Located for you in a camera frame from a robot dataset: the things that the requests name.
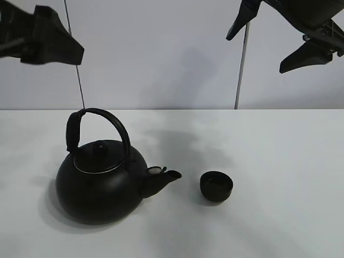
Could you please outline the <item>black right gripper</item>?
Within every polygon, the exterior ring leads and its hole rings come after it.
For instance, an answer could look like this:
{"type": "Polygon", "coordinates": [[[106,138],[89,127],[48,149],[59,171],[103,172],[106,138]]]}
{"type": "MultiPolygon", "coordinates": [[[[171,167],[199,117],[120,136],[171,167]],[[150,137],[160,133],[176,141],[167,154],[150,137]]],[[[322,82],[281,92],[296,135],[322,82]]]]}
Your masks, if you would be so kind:
{"type": "MultiPolygon", "coordinates": [[[[257,16],[262,0],[242,0],[238,15],[226,40],[257,16]]],[[[281,74],[315,65],[326,65],[333,53],[343,56],[343,30],[333,17],[343,11],[343,1],[265,1],[279,12],[295,29],[302,32],[304,43],[280,64],[281,74]]]]}

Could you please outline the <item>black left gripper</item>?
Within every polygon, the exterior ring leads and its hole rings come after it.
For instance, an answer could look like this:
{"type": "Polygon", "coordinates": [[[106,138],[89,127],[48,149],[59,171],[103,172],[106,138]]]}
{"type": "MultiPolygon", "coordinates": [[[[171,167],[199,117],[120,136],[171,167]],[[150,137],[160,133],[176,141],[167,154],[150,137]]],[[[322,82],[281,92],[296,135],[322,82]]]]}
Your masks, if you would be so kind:
{"type": "Polygon", "coordinates": [[[1,1],[1,58],[5,57],[31,65],[73,65],[73,42],[49,6],[37,5],[33,13],[1,1]]]}

